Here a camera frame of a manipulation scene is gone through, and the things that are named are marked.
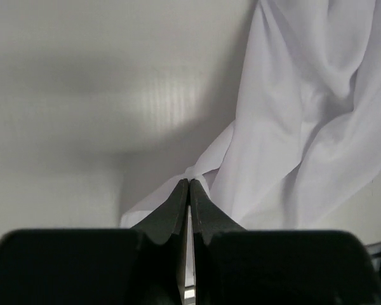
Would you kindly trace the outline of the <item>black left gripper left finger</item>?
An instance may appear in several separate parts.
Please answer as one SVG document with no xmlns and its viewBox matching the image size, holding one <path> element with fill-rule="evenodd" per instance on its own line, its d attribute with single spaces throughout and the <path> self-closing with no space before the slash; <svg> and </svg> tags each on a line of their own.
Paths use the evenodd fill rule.
<svg viewBox="0 0 381 305">
<path fill-rule="evenodd" d="M 18 229 L 0 239 L 0 304 L 182 304 L 187 195 L 129 229 Z"/>
</svg>

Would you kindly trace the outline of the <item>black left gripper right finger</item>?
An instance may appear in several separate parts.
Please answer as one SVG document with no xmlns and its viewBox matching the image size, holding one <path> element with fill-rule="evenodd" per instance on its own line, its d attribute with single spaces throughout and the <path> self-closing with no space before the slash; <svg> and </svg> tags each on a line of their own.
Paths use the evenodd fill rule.
<svg viewBox="0 0 381 305">
<path fill-rule="evenodd" d="M 193 180 L 198 304 L 381 304 L 381 280 L 345 231 L 249 231 Z"/>
</svg>

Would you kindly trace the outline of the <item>white t shirt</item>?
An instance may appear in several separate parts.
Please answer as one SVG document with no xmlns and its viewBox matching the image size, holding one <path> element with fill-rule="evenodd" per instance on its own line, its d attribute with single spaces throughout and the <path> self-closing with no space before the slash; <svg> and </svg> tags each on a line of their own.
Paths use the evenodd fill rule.
<svg viewBox="0 0 381 305">
<path fill-rule="evenodd" d="M 246 229 L 296 229 L 380 170 L 381 1 L 259 1 L 235 120 L 184 177 Z"/>
</svg>

